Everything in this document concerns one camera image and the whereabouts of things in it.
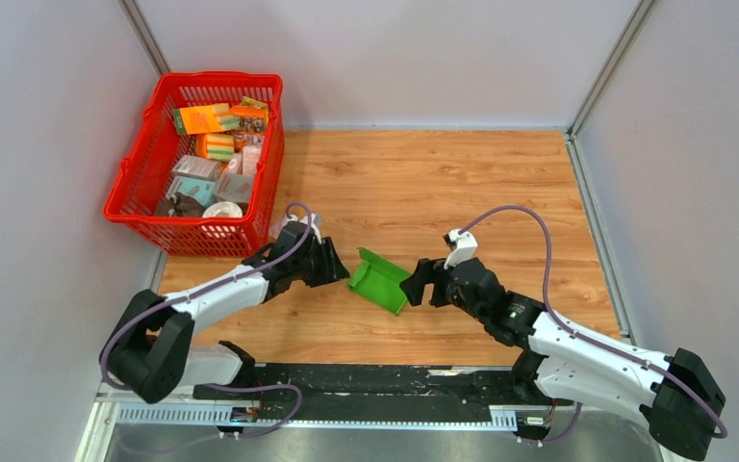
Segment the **green paper box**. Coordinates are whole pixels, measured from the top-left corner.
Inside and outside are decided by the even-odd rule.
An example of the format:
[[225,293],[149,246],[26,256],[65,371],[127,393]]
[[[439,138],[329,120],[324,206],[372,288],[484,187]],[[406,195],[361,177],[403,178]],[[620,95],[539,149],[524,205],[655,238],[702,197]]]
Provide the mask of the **green paper box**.
[[348,289],[397,316],[408,300],[400,283],[412,273],[365,247],[358,252],[361,262],[347,282]]

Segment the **clear plastic wrapper scrap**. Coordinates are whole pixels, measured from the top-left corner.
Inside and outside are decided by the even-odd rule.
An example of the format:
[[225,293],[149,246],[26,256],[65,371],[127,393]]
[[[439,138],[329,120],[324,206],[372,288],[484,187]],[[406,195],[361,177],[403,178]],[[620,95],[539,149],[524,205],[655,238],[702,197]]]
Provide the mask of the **clear plastic wrapper scrap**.
[[288,223],[288,221],[289,218],[286,215],[282,215],[271,225],[268,230],[268,235],[273,239],[277,239],[281,233],[281,230]]

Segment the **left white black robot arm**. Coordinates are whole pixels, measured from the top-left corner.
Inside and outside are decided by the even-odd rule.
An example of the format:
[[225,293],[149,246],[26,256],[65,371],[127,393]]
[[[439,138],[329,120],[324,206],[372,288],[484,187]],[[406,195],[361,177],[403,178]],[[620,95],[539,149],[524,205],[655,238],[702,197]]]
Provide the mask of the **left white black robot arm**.
[[348,276],[331,238],[314,224],[291,220],[276,241],[216,279],[166,295],[135,294],[99,364],[112,386],[150,404],[186,386],[220,388],[230,398],[246,398],[256,383],[252,356],[229,341],[196,346],[196,335],[276,298],[295,281],[315,288]]

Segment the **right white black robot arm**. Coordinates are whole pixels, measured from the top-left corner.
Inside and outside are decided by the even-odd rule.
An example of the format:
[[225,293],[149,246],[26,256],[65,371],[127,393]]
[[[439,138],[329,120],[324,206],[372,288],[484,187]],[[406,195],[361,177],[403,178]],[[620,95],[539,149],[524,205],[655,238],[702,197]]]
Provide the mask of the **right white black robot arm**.
[[419,260],[400,288],[419,305],[426,286],[430,305],[455,306],[497,342],[521,349],[510,389],[522,402],[545,397],[596,407],[645,426],[660,446],[694,461],[728,435],[725,394],[689,349],[667,354],[601,335],[506,289],[476,258],[452,267]]

